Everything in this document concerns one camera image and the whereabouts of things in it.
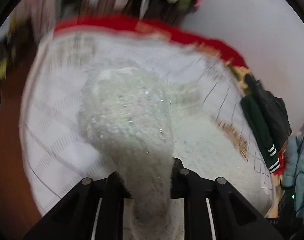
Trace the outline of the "white fluffy cardigan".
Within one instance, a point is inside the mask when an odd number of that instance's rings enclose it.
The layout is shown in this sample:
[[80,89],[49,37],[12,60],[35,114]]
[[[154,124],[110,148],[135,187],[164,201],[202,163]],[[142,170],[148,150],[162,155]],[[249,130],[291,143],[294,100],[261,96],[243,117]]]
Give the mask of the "white fluffy cardigan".
[[124,59],[90,67],[78,114],[81,136],[112,161],[134,199],[135,239],[182,239],[183,209],[171,200],[174,158],[199,175],[226,177],[265,215],[272,202],[247,163],[247,141],[202,108],[194,82],[166,82]]

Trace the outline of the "white floral grid sheet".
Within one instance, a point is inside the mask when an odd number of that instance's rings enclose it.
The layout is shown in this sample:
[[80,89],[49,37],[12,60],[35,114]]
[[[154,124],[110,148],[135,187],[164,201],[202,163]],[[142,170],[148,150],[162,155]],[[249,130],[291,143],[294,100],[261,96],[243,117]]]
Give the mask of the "white floral grid sheet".
[[160,35],[106,28],[51,32],[40,42],[21,100],[23,163],[39,212],[46,214],[82,178],[102,179],[112,165],[83,140],[81,89],[104,62],[135,62],[170,88],[174,156],[200,176],[225,177],[262,214],[274,186],[240,107],[236,80],[218,53]]

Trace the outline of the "dark green striped garment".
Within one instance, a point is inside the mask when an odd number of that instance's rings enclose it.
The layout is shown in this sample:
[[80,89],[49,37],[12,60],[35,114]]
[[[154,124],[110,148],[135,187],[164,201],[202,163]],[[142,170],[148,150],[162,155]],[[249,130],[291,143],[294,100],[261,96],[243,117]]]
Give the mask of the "dark green striped garment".
[[266,167],[270,174],[273,174],[280,168],[279,152],[273,144],[268,126],[256,103],[253,95],[244,96],[241,101],[243,114],[248,122],[249,127],[255,137],[256,144],[260,150]]

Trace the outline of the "black leather jacket folded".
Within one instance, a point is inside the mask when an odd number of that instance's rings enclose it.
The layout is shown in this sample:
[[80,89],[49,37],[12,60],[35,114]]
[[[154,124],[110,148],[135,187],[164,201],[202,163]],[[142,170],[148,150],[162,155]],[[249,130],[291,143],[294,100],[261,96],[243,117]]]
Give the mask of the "black leather jacket folded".
[[292,132],[283,99],[265,90],[260,80],[256,80],[251,74],[246,74],[244,80],[265,119],[273,144],[280,151]]

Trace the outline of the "blue-grey quilt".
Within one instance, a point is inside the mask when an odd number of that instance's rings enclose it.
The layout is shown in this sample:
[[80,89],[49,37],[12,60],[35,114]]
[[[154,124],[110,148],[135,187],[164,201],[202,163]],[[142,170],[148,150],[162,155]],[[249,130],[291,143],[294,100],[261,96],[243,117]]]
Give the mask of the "blue-grey quilt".
[[288,138],[284,157],[285,171],[281,185],[294,187],[296,214],[304,221],[304,124],[299,134]]

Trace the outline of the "red floral blanket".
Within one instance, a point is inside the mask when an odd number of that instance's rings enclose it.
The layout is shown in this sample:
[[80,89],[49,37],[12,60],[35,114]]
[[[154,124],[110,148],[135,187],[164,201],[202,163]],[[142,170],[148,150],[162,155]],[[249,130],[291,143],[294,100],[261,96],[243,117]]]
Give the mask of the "red floral blanket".
[[[114,33],[129,32],[138,35],[153,35],[166,42],[192,46],[194,50],[205,56],[217,56],[237,79],[237,87],[247,95],[252,94],[250,88],[245,83],[244,78],[246,74],[251,74],[252,76],[253,74],[245,64],[243,57],[236,50],[220,40],[195,35],[158,20],[137,20],[133,17],[123,15],[72,18],[58,23],[55,26],[54,35],[67,33],[73,30],[98,30],[100,28],[106,28],[108,31]],[[286,151],[286,146],[287,142],[285,142],[284,147],[278,151],[280,168],[274,172],[275,175],[284,173],[284,153]]]

